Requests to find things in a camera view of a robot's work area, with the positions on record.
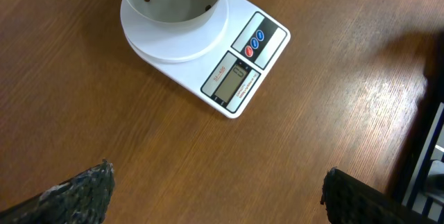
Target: display panel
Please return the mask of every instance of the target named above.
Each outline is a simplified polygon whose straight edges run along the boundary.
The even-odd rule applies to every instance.
[[[246,75],[247,71],[235,64],[221,86],[216,90],[215,95],[227,103]]]

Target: kitchen scale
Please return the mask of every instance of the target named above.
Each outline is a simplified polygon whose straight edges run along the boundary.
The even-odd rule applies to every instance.
[[[228,118],[245,109],[290,40],[290,32],[247,0],[220,0],[201,26],[156,24],[126,0],[121,23],[143,60]]]

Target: dark textured object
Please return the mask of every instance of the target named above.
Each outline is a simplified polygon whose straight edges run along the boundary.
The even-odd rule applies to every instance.
[[[114,189],[112,164],[103,161],[74,178],[0,213],[0,223],[102,223]]]
[[[325,176],[321,204],[333,224],[435,223],[335,168]]]

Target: table top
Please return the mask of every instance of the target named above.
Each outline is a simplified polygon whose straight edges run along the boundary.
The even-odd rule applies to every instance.
[[[138,58],[121,0],[0,0],[0,209],[101,162],[106,223],[326,223],[333,166],[387,192],[444,0],[249,0],[292,38],[225,118]]]

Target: white scale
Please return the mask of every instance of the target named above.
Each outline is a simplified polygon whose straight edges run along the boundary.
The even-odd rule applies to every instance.
[[[199,27],[154,24],[126,1],[123,31],[149,64],[213,108],[238,117],[279,58],[290,32],[247,0],[220,0]]]

